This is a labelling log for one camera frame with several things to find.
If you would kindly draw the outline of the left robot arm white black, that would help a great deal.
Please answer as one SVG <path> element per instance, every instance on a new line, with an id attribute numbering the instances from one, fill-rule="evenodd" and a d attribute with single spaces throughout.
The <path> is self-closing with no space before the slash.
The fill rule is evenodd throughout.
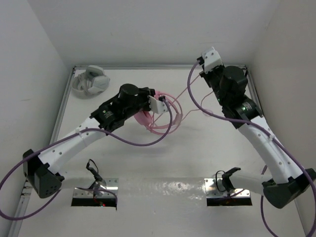
<path id="1" fill-rule="evenodd" d="M 56 193 L 66 177 L 60 173 L 64 164 L 93 142 L 103 138 L 107 132 L 122 127 L 124 122 L 138 112 L 149 112 L 150 99 L 154 89 L 138 88 L 133 84 L 123 84 L 118 94 L 103 102 L 90 116 L 63 138 L 59 144 L 36 154 L 32 149 L 23 153 L 23 159 L 32 156 L 23 164 L 27 180 L 40 198 L 48 198 Z"/>

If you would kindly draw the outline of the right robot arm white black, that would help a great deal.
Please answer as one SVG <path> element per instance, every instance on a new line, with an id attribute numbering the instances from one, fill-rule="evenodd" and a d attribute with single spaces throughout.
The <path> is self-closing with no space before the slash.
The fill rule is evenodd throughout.
<path id="1" fill-rule="evenodd" d="M 261 109 L 245 94 L 248 80 L 243 69 L 221 65 L 200 76 L 212 88 L 224 117 L 252 144 L 270 171 L 270 175 L 259 176 L 239 167 L 231 168 L 222 174 L 219 191 L 247 189 L 263 195 L 278 209 L 305 192 L 309 180 L 316 179 L 316 172 L 312 168 L 301 170 L 277 145 Z"/>

